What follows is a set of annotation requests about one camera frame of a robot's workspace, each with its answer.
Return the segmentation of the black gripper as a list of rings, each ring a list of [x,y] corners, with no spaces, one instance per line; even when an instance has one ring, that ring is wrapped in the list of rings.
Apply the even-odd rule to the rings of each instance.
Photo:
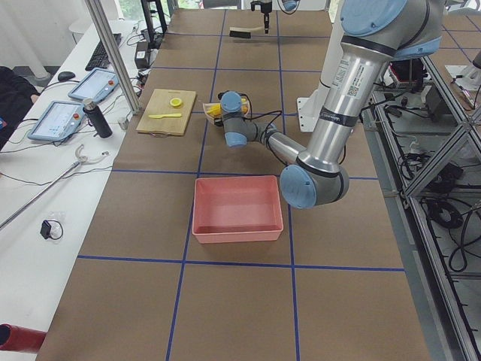
[[[255,11],[256,8],[263,13],[264,31],[265,34],[269,33],[270,28],[270,12],[272,12],[272,1],[271,0],[253,0],[250,2],[251,11]]]
[[[222,100],[222,97],[223,97],[224,94],[225,94],[225,92],[220,92],[220,93],[217,95],[219,102],[216,103],[216,104],[219,104],[220,107],[221,107],[221,109],[222,109],[222,106],[221,106],[221,104],[220,104],[220,101]],[[215,124],[221,123],[221,122],[222,122],[222,113],[221,113],[219,116],[217,116],[217,117],[212,117],[212,118],[213,118],[213,122],[214,122]]]

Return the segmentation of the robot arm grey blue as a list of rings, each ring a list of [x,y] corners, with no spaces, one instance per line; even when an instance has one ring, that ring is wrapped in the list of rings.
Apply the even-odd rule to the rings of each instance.
[[[300,2],[296,0],[282,0],[278,1],[278,6],[283,13],[290,15],[297,11],[299,3]],[[273,11],[273,2],[271,0],[251,1],[250,10],[254,11],[256,8],[259,8],[263,16],[263,25],[260,29],[265,34],[268,34],[270,29],[270,15]]]
[[[280,191],[295,208],[342,199],[349,176],[339,158],[375,82],[390,62],[437,51],[444,6],[443,1],[341,2],[335,24],[343,31],[343,54],[308,145],[301,146],[272,124],[245,120],[241,95],[235,91],[220,98],[226,144],[243,147],[257,141],[284,160]]]

